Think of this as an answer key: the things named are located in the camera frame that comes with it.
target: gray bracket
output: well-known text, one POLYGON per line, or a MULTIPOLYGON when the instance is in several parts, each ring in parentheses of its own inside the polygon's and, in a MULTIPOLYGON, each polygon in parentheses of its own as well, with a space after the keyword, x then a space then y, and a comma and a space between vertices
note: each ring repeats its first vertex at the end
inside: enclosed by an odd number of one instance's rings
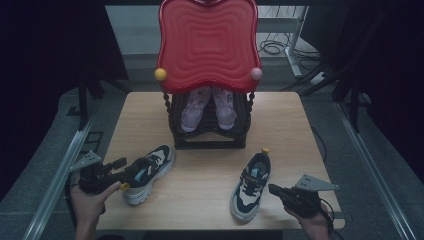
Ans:
POLYGON ((69 168, 69 172, 75 172, 81 168, 90 166, 102 160, 97 154, 90 150, 89 153, 84 155, 80 160, 78 160, 73 166, 69 168))
POLYGON ((295 187, 308 191, 329 191, 339 189, 338 185, 325 182, 321 179, 306 174, 300 178, 295 187))

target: red panel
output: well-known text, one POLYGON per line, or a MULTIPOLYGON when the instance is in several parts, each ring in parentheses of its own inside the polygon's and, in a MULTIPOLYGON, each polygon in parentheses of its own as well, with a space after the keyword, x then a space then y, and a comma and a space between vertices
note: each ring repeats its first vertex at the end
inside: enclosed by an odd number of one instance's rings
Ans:
POLYGON ((260 68, 253 0, 164 0, 157 68, 167 93, 215 85, 238 93, 255 91, 250 71, 260 68))

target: table top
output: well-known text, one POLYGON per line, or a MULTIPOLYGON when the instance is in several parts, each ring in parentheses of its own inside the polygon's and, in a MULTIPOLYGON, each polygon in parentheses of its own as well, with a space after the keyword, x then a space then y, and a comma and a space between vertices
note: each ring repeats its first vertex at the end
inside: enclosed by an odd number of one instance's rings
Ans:
MULTIPOLYGON (((154 182, 144 203, 131 206, 121 192, 112 194, 98 229, 299 229, 297 220, 284 211, 281 200, 271 195, 267 187, 259 213, 250 223, 241 224, 230 213, 230 196, 240 174, 263 147, 270 149, 268 183, 292 187, 303 174, 330 182, 299 96, 288 92, 255 95, 245 149, 177 150, 175 165, 154 182)), ((200 138, 217 135, 210 133, 200 138)), ((127 157, 131 164, 162 144, 173 145, 163 93, 128 94, 105 163, 127 157)), ((333 191, 320 192, 320 197, 340 212, 333 191)), ((334 222, 336 229, 344 224, 344 219, 334 222)))

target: gray floor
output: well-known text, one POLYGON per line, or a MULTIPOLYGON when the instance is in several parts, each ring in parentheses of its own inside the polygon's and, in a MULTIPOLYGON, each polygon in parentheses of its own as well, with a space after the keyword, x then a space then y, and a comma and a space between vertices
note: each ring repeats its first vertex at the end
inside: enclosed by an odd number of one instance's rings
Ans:
MULTIPOLYGON (((159 91, 152 77, 151 61, 138 57, 126 57, 130 81, 122 81, 134 91, 159 91)), ((279 91, 295 83, 291 70, 283 58, 263 59, 264 77, 258 91, 279 91)), ((90 132, 103 132, 98 155, 104 156, 113 134, 116 121, 126 95, 102 82, 106 94, 101 100, 90 100, 90 106, 98 104, 96 120, 90 132)), ((317 144, 325 160, 325 166, 333 183, 340 186, 336 192, 346 218, 346 226, 338 230, 344 239, 402 239, 394 217, 374 185, 372 175, 361 160, 340 112, 331 100, 333 85, 311 96, 301 97, 311 127, 316 129, 317 144)), ((33 156, 28 167, 12 190, 0 203, 0 239, 22 239, 45 197, 57 168, 79 125, 78 116, 68 116, 71 107, 78 105, 76 89, 64 94, 51 129, 33 156)), ((416 239, 424 239, 424 187, 411 169, 386 140, 366 114, 359 112, 360 137, 377 165, 384 181, 390 188, 396 203, 405 214, 416 239)), ((82 150, 92 149, 85 144, 82 150)), ((111 232, 99 232, 99 235, 111 232)), ((142 239, 143 232, 117 232, 126 239, 142 239)), ((49 221, 42 231, 41 239, 73 239, 74 232, 68 208, 60 196, 49 221)), ((302 231, 283 232, 284 239, 306 239, 302 231)))

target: hand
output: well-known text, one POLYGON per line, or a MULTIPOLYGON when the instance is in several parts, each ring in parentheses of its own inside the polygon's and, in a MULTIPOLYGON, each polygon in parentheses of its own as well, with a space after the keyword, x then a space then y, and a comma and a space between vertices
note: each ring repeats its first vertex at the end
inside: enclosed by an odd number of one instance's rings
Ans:
MULTIPOLYGON (((321 203, 321 208, 328 212, 327 206, 321 203)), ((324 216, 321 213, 318 213, 312 218, 302 218, 292 210, 284 207, 284 210, 293 217, 295 217, 299 224, 302 226, 302 229, 305 231, 306 235, 308 235, 311 240, 328 240, 328 223, 324 216)))
POLYGON ((71 201, 77 221, 75 239, 94 239, 97 223, 102 214, 106 199, 119 189, 120 182, 109 186, 98 195, 89 195, 83 192, 79 185, 71 189, 71 201))

